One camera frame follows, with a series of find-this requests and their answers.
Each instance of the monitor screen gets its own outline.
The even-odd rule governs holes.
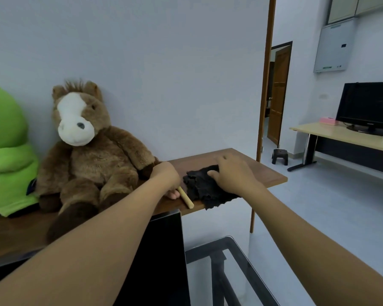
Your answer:
[[[383,82],[345,84],[336,119],[383,128]]]

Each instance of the horse's ear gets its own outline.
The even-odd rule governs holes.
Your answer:
[[[60,97],[66,95],[68,92],[65,90],[64,86],[57,85],[53,87],[53,99],[54,101],[58,100]]]
[[[96,97],[102,102],[102,93],[96,83],[91,82],[90,80],[87,81],[87,83],[84,86],[83,92],[92,95],[93,97]]]

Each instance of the gray metal box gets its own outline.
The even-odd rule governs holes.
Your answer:
[[[347,69],[356,33],[357,18],[322,28],[314,73]]]

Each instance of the pink tissue box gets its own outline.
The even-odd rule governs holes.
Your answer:
[[[330,124],[331,126],[335,126],[338,124],[338,121],[335,118],[322,117],[319,119],[320,123]]]

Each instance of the glass tabletop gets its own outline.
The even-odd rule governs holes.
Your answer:
[[[186,251],[191,305],[278,306],[231,236]]]

